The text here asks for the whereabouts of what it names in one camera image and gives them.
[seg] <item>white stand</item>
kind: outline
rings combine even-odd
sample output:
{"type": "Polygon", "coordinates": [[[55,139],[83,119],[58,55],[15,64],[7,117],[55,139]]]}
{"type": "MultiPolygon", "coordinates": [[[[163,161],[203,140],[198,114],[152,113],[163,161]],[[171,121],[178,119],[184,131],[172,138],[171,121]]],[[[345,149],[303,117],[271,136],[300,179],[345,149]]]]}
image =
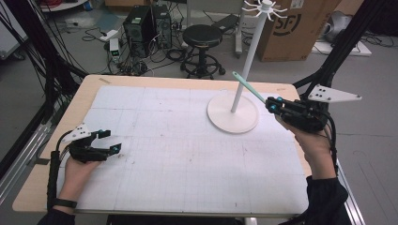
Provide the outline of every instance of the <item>white stand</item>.
{"type": "MultiPolygon", "coordinates": [[[[246,58],[245,66],[243,68],[242,77],[246,81],[253,62],[255,50],[257,49],[258,41],[260,40],[261,33],[267,18],[271,20],[271,13],[281,17],[274,11],[284,10],[273,9],[272,6],[275,5],[275,3],[272,3],[268,0],[264,0],[259,6],[249,4],[246,1],[245,3],[248,6],[255,8],[246,9],[243,7],[243,10],[258,10],[259,13],[256,16],[260,16],[258,24],[254,30],[252,43],[246,58]]],[[[207,106],[207,114],[215,126],[230,133],[244,133],[255,128],[258,123],[258,110],[250,100],[244,97],[240,104],[239,111],[237,111],[237,105],[240,101],[242,90],[243,84],[240,83],[239,87],[237,88],[235,100],[233,102],[231,101],[231,96],[217,96],[210,100],[207,106]]]]}

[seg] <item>black wristband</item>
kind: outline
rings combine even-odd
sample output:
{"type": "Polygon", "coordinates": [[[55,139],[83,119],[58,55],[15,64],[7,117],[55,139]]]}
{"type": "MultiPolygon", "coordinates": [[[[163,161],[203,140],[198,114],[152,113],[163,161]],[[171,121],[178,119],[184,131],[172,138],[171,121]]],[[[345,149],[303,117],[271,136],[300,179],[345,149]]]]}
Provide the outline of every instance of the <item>black wristband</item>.
{"type": "Polygon", "coordinates": [[[53,201],[53,205],[65,206],[68,208],[76,208],[77,202],[56,198],[53,201]]]}

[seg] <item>light blue stick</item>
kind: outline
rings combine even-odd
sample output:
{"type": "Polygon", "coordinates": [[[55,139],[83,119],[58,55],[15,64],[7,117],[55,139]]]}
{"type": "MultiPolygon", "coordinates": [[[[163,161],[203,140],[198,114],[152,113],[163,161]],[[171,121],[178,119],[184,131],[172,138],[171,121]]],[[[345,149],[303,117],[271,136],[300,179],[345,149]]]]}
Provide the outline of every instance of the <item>light blue stick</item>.
{"type": "Polygon", "coordinates": [[[264,104],[266,104],[266,100],[260,96],[260,94],[248,83],[246,82],[238,73],[235,71],[232,72],[232,74],[235,76],[235,78],[243,84],[249,91],[251,91],[258,99],[260,99],[264,104]]]}

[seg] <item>stool seat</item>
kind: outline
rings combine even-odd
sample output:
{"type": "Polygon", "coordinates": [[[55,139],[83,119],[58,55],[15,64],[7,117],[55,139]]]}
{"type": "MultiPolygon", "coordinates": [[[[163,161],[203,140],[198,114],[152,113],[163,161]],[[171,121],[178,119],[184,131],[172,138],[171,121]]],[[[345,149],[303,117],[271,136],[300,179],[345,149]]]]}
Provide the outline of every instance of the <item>stool seat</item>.
{"type": "Polygon", "coordinates": [[[222,32],[214,26],[196,24],[185,29],[182,39],[196,48],[212,48],[222,42],[222,32]]]}

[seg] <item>concrete floor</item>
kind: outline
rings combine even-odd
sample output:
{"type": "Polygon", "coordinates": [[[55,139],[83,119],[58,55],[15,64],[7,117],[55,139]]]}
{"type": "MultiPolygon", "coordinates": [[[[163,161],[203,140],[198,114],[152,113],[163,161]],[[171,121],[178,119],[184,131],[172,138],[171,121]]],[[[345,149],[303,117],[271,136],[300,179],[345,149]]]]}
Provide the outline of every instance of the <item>concrete floor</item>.
{"type": "MultiPolygon", "coordinates": [[[[106,51],[99,41],[82,41],[84,30],[63,34],[68,50],[90,73],[107,71],[106,51]]],[[[234,80],[232,71],[241,71],[246,59],[233,55],[234,39],[224,37],[223,43],[211,49],[226,69],[215,80],[234,80]]],[[[398,221],[398,49],[369,43],[371,57],[349,56],[333,80],[333,88],[359,94],[362,101],[335,103],[330,113],[337,127],[338,158],[349,186],[354,193],[366,224],[392,225],[398,221]]],[[[249,82],[293,83],[317,71],[326,56],[311,53],[306,61],[259,62],[254,59],[249,82]]],[[[149,68],[167,64],[148,62],[149,68]]],[[[185,78],[179,63],[147,72],[144,76],[185,78]]],[[[0,62],[0,156],[3,158],[27,123],[44,101],[35,71],[28,60],[0,62]]],[[[1,224],[35,224],[43,215],[14,212],[12,202],[18,194],[30,167],[27,166],[3,203],[0,205],[1,224]]],[[[105,224],[106,216],[79,215],[77,224],[105,224]]],[[[277,224],[279,219],[259,219],[261,225],[277,224]]]]}

